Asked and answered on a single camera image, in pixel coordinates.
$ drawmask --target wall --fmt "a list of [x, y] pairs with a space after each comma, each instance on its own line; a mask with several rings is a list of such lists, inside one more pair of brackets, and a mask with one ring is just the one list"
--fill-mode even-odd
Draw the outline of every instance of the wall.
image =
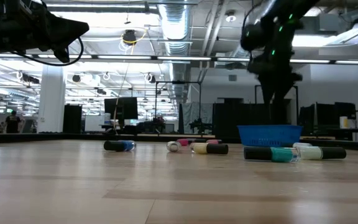
[[300, 84], [301, 106], [348, 102], [358, 109], [358, 65], [310, 65], [310, 74]]

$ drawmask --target light fixture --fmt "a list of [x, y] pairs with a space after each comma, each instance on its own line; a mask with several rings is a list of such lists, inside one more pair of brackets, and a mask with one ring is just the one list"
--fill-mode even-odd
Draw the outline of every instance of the light fixture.
[[237, 17], [234, 15], [235, 11], [234, 10], [228, 10], [226, 11], [226, 13], [224, 14], [226, 16], [226, 21], [227, 22], [234, 22], [236, 21]]
[[99, 55], [98, 58], [100, 59], [117, 59], [117, 60], [127, 60], [127, 59], [132, 59], [132, 60], [150, 60], [152, 57], [151, 56], [125, 56], [125, 55]]
[[157, 60], [195, 60], [195, 61], [209, 61], [210, 57], [172, 57], [172, 56], [159, 56]]

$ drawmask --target ceiling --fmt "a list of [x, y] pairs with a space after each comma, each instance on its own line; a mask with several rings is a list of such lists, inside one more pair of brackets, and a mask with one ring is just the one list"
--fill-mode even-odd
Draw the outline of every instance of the ceiling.
[[[78, 3], [82, 1], [69, 0], [44, 0], [48, 5]], [[102, 3], [128, 4], [128, 1], [98, 1]], [[191, 27], [190, 27], [190, 55], [201, 54], [203, 41], [207, 31], [207, 23], [210, 19], [213, 1], [203, 0], [191, 7]], [[312, 8], [307, 16], [317, 16], [318, 14], [333, 14], [337, 17], [338, 23], [345, 23], [337, 14], [338, 12], [352, 11], [358, 8], [358, 1], [321, 1], [319, 7]], [[251, 1], [230, 1], [226, 11], [233, 10], [236, 20], [228, 22], [223, 19], [218, 32], [218, 40], [213, 45], [212, 55], [217, 53], [228, 54], [238, 46], [241, 34], [242, 21], [244, 14], [251, 8]], [[110, 12], [53, 12], [55, 15], [67, 19], [87, 22], [91, 27], [82, 40], [85, 45], [85, 55], [166, 55], [164, 36], [161, 28], [160, 16], [156, 14], [143, 13], [110, 13]], [[135, 30], [135, 34], [140, 39], [133, 47], [122, 44], [121, 35], [125, 30]], [[301, 40], [294, 43], [296, 46], [307, 45]], [[294, 58], [313, 58], [313, 59], [358, 59], [358, 46], [350, 47], [294, 47]], [[70, 45], [70, 53], [78, 54], [80, 45], [76, 41]], [[51, 54], [51, 52], [41, 52], [34, 49], [27, 51], [27, 54]], [[198, 63], [192, 63], [190, 71], [191, 81], [196, 81], [200, 73]], [[17, 108], [20, 113], [28, 116], [37, 114], [39, 105], [40, 85], [30, 84], [32, 88], [20, 80], [21, 74], [28, 74], [39, 79], [42, 82], [43, 65], [23, 60], [21, 58], [0, 58], [0, 109]], [[139, 97], [139, 113], [145, 116], [150, 114], [154, 106], [151, 101], [154, 100], [155, 84], [145, 80], [148, 74], [154, 75], [157, 80], [171, 81], [170, 66], [168, 63], [126, 63], [126, 62], [77, 62], [74, 65], [65, 67], [67, 74], [66, 102], [71, 104], [83, 105], [83, 111], [86, 114], [98, 114], [103, 111], [103, 100], [106, 97], [117, 96], [137, 96]], [[211, 68], [207, 71], [203, 85], [255, 85], [257, 82], [253, 75], [247, 74], [244, 69], [226, 70], [223, 68]], [[73, 76], [82, 77], [81, 82], [74, 82]], [[229, 82], [228, 75], [238, 75], [236, 82]], [[106, 94], [101, 95], [93, 87], [98, 86], [105, 89]], [[177, 117], [177, 106], [175, 99], [172, 98], [174, 87], [171, 84], [165, 86], [167, 90], [162, 89], [158, 96], [157, 109], [164, 116]]]

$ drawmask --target wooden floor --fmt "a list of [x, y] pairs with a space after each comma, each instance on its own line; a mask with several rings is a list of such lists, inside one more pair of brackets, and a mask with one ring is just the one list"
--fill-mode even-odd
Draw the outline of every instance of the wooden floor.
[[343, 161], [247, 162], [138, 142], [0, 144], [0, 223], [358, 223], [358, 152]]

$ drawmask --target ceiling light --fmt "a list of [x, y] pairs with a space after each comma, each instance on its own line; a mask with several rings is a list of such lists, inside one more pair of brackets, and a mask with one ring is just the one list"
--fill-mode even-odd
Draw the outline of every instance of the ceiling light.
[[358, 65], [358, 61], [353, 60], [337, 60], [336, 64], [342, 64], [342, 65]]
[[117, 59], [117, 60], [150, 60], [152, 57], [150, 56], [125, 56], [125, 55], [99, 55], [98, 58], [100, 59]]
[[291, 59], [291, 63], [329, 63], [329, 60]]
[[223, 61], [223, 62], [249, 62], [249, 58], [218, 58], [218, 61]]
[[195, 60], [195, 61], [208, 61], [210, 57], [172, 57], [172, 56], [159, 56], [158, 60]]

